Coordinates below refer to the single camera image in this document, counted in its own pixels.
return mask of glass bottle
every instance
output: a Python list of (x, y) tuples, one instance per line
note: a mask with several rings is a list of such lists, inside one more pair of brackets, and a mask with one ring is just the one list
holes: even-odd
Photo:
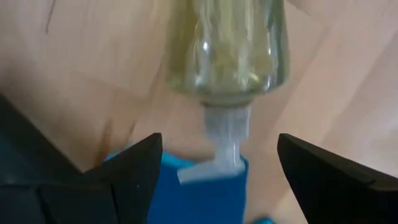
[(173, 0), (168, 32), (167, 83), (205, 107), (206, 133), (218, 146), (214, 161), (181, 171), (180, 180), (235, 175), (248, 105), (289, 74), (283, 0)]

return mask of blue fabric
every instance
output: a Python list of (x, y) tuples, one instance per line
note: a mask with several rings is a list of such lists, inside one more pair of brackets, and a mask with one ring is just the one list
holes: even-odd
[[(164, 152), (147, 223), (242, 224), (249, 167), (244, 161), (246, 170), (237, 177), (180, 185), (177, 171), (195, 163)], [(255, 224), (274, 222), (265, 218)]]

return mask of white plastic pump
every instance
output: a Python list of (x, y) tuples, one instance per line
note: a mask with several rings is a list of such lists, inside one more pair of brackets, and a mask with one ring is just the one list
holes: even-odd
[(216, 145), (212, 161), (178, 171), (181, 184), (203, 180), (228, 178), (245, 170), (240, 143), (249, 137), (250, 107), (205, 107), (206, 135)]

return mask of black object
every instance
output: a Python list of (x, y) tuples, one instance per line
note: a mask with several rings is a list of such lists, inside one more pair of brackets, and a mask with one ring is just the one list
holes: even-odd
[(309, 223), (398, 223), (398, 179), (288, 134), (277, 150)]
[(53, 182), (78, 174), (79, 170), (0, 95), (0, 185)]
[(0, 223), (145, 223), (161, 158), (153, 134), (82, 174), (0, 97)]

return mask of wood grain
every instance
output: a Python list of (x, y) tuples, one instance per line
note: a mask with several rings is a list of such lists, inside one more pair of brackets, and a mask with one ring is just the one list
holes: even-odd
[[(0, 92), (80, 169), (153, 132), (212, 156), (203, 111), (162, 67), (169, 3), (3, 0)], [(279, 133), (398, 176), (398, 1), (289, 0), (289, 82), (252, 105), (247, 221), (305, 223), (276, 154)]]

